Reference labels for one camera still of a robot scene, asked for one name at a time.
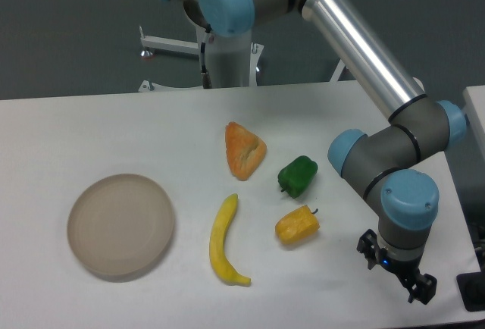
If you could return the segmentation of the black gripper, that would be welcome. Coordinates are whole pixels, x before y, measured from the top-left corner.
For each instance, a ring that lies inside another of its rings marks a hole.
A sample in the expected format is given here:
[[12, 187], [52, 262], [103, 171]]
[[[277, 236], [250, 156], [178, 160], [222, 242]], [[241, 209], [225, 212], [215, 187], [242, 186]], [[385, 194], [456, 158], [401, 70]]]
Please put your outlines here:
[[437, 279], [430, 274], [422, 274], [418, 267], [423, 249], [398, 249], [394, 246], [379, 247], [376, 233], [369, 229], [358, 239], [356, 247], [368, 263], [368, 269], [376, 265], [395, 274], [401, 285], [408, 291], [408, 302], [419, 301], [428, 304], [435, 297]]

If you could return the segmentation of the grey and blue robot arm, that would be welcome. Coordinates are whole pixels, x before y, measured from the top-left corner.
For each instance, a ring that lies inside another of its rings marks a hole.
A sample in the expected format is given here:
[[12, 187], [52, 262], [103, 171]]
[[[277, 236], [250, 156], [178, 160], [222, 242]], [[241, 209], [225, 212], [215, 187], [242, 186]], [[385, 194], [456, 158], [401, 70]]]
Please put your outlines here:
[[451, 102], [430, 100], [349, 0], [180, 0], [202, 34], [198, 57], [206, 89], [248, 86], [252, 29], [291, 11], [313, 23], [388, 120], [372, 136], [341, 133], [327, 156], [336, 172], [378, 217], [357, 250], [368, 267], [380, 266], [407, 289], [410, 301], [428, 303], [437, 281], [419, 264], [439, 205], [439, 191], [415, 165], [463, 138], [466, 120]]

